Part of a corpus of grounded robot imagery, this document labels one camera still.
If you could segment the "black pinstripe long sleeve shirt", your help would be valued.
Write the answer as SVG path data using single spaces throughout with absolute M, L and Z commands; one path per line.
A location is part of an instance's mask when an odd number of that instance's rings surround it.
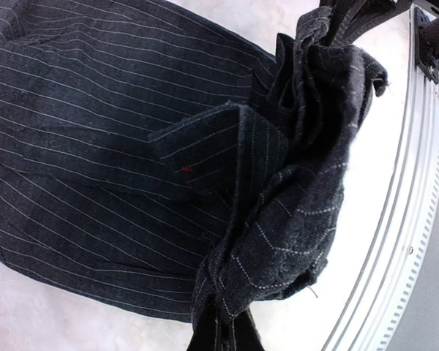
M 326 266 L 385 9 L 322 1 L 270 54 L 169 1 L 0 1 L 0 261 L 260 350 L 250 304 Z

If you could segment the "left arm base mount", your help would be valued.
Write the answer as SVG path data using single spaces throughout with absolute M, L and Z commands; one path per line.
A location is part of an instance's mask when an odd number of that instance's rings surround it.
M 439 1 L 414 1 L 415 62 L 434 84 L 439 83 Z

